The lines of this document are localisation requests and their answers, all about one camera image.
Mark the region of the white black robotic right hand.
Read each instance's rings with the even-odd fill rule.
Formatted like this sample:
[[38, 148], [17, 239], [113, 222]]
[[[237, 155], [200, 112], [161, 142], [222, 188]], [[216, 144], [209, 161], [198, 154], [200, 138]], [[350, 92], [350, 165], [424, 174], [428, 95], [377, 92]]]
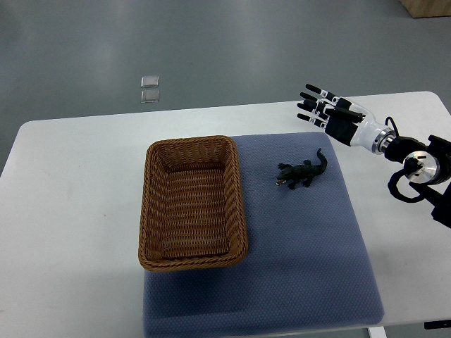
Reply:
[[396, 131], [379, 123], [368, 109], [351, 99], [307, 84], [297, 107], [297, 117], [322, 129], [346, 146], [361, 146], [373, 154], [382, 154], [397, 136]]

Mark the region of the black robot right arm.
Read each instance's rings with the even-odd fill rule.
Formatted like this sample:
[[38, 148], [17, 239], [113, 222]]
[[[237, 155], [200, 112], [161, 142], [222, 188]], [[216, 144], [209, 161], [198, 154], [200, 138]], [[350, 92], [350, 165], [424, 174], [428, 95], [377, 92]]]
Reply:
[[[433, 206], [432, 219], [450, 227], [450, 187], [443, 193], [433, 185], [450, 183], [450, 142], [435, 135], [428, 137], [425, 145], [411, 137], [395, 137], [384, 148], [384, 156], [402, 164], [402, 169], [392, 174], [388, 181], [390, 194], [399, 201], [415, 204], [426, 200]], [[401, 178], [409, 180], [409, 186], [418, 193], [408, 197], [398, 189]]]

